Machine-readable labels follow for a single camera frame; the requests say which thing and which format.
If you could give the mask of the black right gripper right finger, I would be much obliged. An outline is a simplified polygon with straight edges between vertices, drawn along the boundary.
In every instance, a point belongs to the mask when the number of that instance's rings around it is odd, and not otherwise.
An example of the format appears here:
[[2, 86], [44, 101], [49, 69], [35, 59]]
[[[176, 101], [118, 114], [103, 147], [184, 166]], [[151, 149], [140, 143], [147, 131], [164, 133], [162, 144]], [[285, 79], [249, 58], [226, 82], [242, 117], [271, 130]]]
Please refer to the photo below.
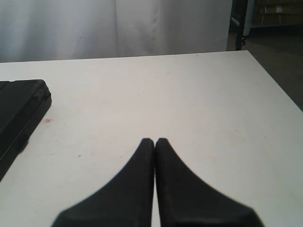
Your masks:
[[162, 227], [262, 227], [254, 209], [194, 174], [166, 138], [155, 146], [155, 176]]

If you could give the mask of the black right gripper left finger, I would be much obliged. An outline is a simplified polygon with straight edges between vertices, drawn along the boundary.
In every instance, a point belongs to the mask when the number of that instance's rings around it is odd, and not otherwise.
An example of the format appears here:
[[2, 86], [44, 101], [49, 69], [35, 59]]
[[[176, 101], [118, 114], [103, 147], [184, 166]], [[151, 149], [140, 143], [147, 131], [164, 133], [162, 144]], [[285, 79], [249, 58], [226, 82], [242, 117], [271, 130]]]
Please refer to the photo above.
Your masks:
[[154, 143], [142, 139], [126, 165], [105, 186], [62, 211], [54, 227], [149, 227], [154, 192]]

